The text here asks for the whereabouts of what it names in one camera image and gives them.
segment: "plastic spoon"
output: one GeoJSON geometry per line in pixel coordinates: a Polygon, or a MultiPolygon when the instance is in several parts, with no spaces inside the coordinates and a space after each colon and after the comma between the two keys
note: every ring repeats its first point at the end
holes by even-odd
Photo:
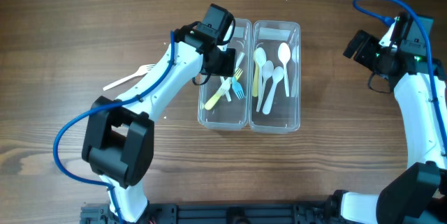
{"type": "Polygon", "coordinates": [[[256,66],[256,69],[254,71],[254,77],[253,77],[253,88],[251,88],[251,95],[253,97],[258,96],[258,79],[259,79],[259,66],[256,61],[254,62],[254,65],[256,66]]]}
{"type": "Polygon", "coordinates": [[[263,48],[259,47],[254,51],[254,61],[258,64],[259,74],[258,74],[258,96],[262,96],[260,92],[262,92],[263,85],[263,67],[265,62],[267,61],[267,56],[265,55],[265,51],[263,48]]]}
{"type": "MultiPolygon", "coordinates": [[[[292,61],[293,61],[293,63],[295,63],[295,65],[297,64],[297,62],[298,62],[298,50],[300,50],[299,48],[298,48],[298,46],[297,47],[294,47],[293,48],[293,50],[292,50],[292,61]]],[[[297,75],[297,71],[295,71],[295,75],[294,75],[294,77],[293,77],[293,83],[292,83],[292,92],[291,92],[291,96],[292,97],[294,97],[295,95],[297,95],[297,93],[296,93],[296,89],[297,89],[297,84],[296,84],[296,75],[297,75]]]]}
{"type": "Polygon", "coordinates": [[[264,91],[265,91],[265,83],[267,83],[267,79],[271,78],[273,75],[273,63],[271,61],[266,61],[263,67],[263,86],[258,98],[258,105],[256,106],[256,111],[259,112],[261,109],[261,104],[263,102],[264,91]]]}
{"type": "Polygon", "coordinates": [[[286,96],[288,97],[288,77],[287,77],[287,63],[291,59],[291,49],[287,43],[282,43],[278,49],[278,58],[284,66],[284,88],[286,89],[286,96]]]}
{"type": "Polygon", "coordinates": [[[279,81],[282,80],[283,77],[284,77],[284,69],[279,66],[276,67],[273,71],[272,88],[270,89],[270,92],[268,93],[268,97],[264,103],[263,114],[267,115],[270,113],[270,110],[272,109],[274,91],[277,89],[277,85],[278,85],[279,81]]]}

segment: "cutlery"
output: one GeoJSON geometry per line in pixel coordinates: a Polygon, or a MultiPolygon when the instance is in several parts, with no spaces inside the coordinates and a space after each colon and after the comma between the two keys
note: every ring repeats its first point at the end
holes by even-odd
{"type": "Polygon", "coordinates": [[[245,98],[244,89],[242,88],[242,85],[240,85],[240,83],[237,81],[239,79],[239,77],[241,76],[241,74],[242,74],[242,69],[238,68],[236,70],[236,74],[231,78],[231,88],[235,92],[238,99],[245,98]]]}
{"type": "Polygon", "coordinates": [[[261,104],[263,102],[263,98],[264,98],[264,91],[265,91],[265,84],[267,83],[267,79],[271,78],[273,75],[273,63],[271,61],[266,61],[263,67],[263,86],[262,86],[262,91],[259,94],[258,97],[258,105],[256,106],[256,111],[259,112],[259,110],[261,109],[261,104]]]}
{"type": "Polygon", "coordinates": [[[111,89],[111,88],[113,88],[115,86],[118,86],[118,85],[124,83],[124,82],[127,82],[127,81],[131,80],[134,77],[139,77],[139,76],[142,76],[144,74],[147,74],[148,72],[150,72],[151,69],[153,69],[154,66],[155,66],[155,64],[146,64],[144,66],[140,66],[138,68],[137,72],[135,72],[134,74],[129,75],[127,77],[123,77],[122,79],[120,79],[118,81],[115,81],[112,84],[109,84],[108,86],[105,86],[103,88],[103,91],[107,91],[108,89],[111,89]]]}
{"type": "Polygon", "coordinates": [[[278,49],[278,58],[284,66],[284,88],[286,89],[286,96],[288,97],[288,77],[287,77],[287,62],[291,59],[291,49],[287,43],[282,43],[278,49]]]}
{"type": "MultiPolygon", "coordinates": [[[[225,78],[224,77],[221,77],[221,82],[222,82],[222,84],[225,82],[225,78]]],[[[231,96],[230,96],[230,93],[228,91],[225,91],[225,96],[226,96],[226,100],[228,102],[231,102],[231,96]]]]}
{"type": "MultiPolygon", "coordinates": [[[[242,69],[238,69],[235,73],[236,80],[239,79],[239,77],[242,74],[242,69]]],[[[219,87],[219,89],[216,91],[216,93],[206,102],[205,109],[211,110],[214,105],[216,105],[217,101],[220,97],[222,97],[226,91],[229,91],[231,88],[231,80],[232,78],[227,78],[223,84],[219,87]]]]}
{"type": "Polygon", "coordinates": [[[270,110],[272,109],[272,103],[273,103],[273,97],[274,97],[274,91],[277,89],[277,85],[279,81],[281,81],[284,77],[284,69],[282,67],[276,67],[273,71],[273,84],[272,88],[270,88],[270,92],[268,93],[268,97],[265,100],[264,107],[263,107],[263,114],[269,114],[270,110]]]}
{"type": "Polygon", "coordinates": [[[256,67],[258,70],[258,78],[256,79],[256,71],[255,71],[255,80],[253,81],[253,89],[256,88],[256,95],[259,96],[259,88],[262,85],[263,81],[263,66],[267,60],[265,55],[265,51],[263,48],[259,47],[254,51],[254,61],[256,62],[256,67]]]}
{"type": "MultiPolygon", "coordinates": [[[[297,62],[298,62],[298,51],[299,51],[300,49],[298,48],[298,46],[297,47],[294,47],[293,48],[293,50],[292,50],[292,61],[293,61],[293,63],[296,65],[297,64],[297,62]]],[[[296,92],[296,90],[297,90],[297,74],[298,74],[298,72],[297,72],[297,70],[295,70],[295,75],[293,76],[293,82],[292,82],[292,92],[291,92],[291,96],[292,97],[294,97],[295,95],[297,95],[298,93],[296,92]]]]}

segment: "black metal frame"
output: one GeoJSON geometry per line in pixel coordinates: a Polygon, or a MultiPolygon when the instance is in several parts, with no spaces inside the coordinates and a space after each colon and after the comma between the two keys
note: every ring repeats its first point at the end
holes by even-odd
{"type": "MultiPolygon", "coordinates": [[[[152,204],[150,216],[156,224],[227,224],[226,213],[239,208],[251,224],[354,224],[342,217],[325,217],[327,202],[297,202],[295,204],[233,204],[185,205],[152,204]]],[[[108,205],[83,207],[80,224],[119,224],[108,205]]]]}

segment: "yellow utensil handle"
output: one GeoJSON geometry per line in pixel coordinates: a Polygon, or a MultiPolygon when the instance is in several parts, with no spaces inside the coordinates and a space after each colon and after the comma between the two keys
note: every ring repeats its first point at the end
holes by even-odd
{"type": "Polygon", "coordinates": [[[259,67],[258,64],[256,64],[256,69],[254,71],[254,77],[253,77],[253,89],[251,90],[251,95],[253,97],[258,96],[258,79],[259,79],[259,67]]]}
{"type": "Polygon", "coordinates": [[[216,92],[205,104],[205,109],[206,110],[211,110],[214,105],[217,103],[217,101],[219,100],[219,98],[222,96],[222,94],[218,92],[216,92]]]}

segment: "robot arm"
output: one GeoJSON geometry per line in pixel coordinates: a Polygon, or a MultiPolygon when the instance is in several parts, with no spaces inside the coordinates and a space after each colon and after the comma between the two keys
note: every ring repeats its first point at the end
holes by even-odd
{"type": "MultiPolygon", "coordinates": [[[[433,20],[420,19],[429,33],[433,20]]],[[[435,217],[440,214],[430,207],[438,204],[432,199],[436,190],[446,193],[442,187],[447,159],[432,101],[425,42],[405,13],[395,20],[380,41],[359,31],[344,55],[351,58],[355,53],[355,61],[389,81],[404,120],[407,171],[380,195],[343,194],[339,212],[347,220],[367,224],[441,223],[435,217]]],[[[446,76],[439,60],[433,59],[433,66],[441,115],[446,118],[446,76]]]]}
{"type": "MultiPolygon", "coordinates": [[[[174,40],[151,72],[117,97],[124,101],[137,96],[136,102],[90,116],[82,159],[102,181],[115,187],[116,203],[127,223],[148,223],[143,220],[148,201],[141,179],[154,155],[155,122],[177,92],[198,74],[233,76],[235,50],[221,49],[233,36],[234,27],[234,17],[212,4],[203,22],[176,30],[174,40]],[[175,56],[171,56],[171,47],[175,56]],[[169,66],[168,74],[161,79],[169,66]],[[154,84],[155,88],[146,94],[154,84]],[[112,126],[128,127],[127,136],[113,131],[112,126]]],[[[100,97],[92,107],[108,103],[113,101],[100,97]]],[[[111,202],[110,210],[115,213],[116,206],[111,202]]]]}

